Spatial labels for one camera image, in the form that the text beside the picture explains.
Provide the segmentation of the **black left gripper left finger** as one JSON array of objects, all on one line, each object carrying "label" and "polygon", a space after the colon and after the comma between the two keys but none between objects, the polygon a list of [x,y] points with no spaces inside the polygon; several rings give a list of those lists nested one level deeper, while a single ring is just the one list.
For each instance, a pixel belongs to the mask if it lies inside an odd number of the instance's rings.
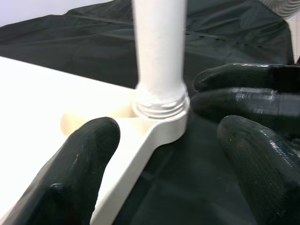
[{"label": "black left gripper left finger", "polygon": [[119,142],[120,127],[114,119],[83,124],[40,169],[4,224],[88,225]]}]

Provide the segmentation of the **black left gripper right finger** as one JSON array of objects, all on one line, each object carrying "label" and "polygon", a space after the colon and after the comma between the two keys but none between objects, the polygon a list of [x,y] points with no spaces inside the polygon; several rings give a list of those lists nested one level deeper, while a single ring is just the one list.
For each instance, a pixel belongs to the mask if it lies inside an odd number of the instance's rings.
[{"label": "black left gripper right finger", "polygon": [[272,129],[224,117],[217,138],[259,225],[300,223],[300,158]]}]

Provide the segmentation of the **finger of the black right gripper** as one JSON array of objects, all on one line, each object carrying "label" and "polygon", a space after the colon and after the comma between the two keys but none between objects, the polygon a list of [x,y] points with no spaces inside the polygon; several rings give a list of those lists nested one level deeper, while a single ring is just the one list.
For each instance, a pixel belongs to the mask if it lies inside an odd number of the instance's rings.
[{"label": "finger of the black right gripper", "polygon": [[195,94],[192,110],[200,117],[219,123],[236,115],[253,120],[285,138],[300,136],[300,96],[261,88],[225,88]]},{"label": "finger of the black right gripper", "polygon": [[299,93],[300,67],[282,64],[226,64],[200,72],[195,77],[193,86],[199,92],[247,87]]}]

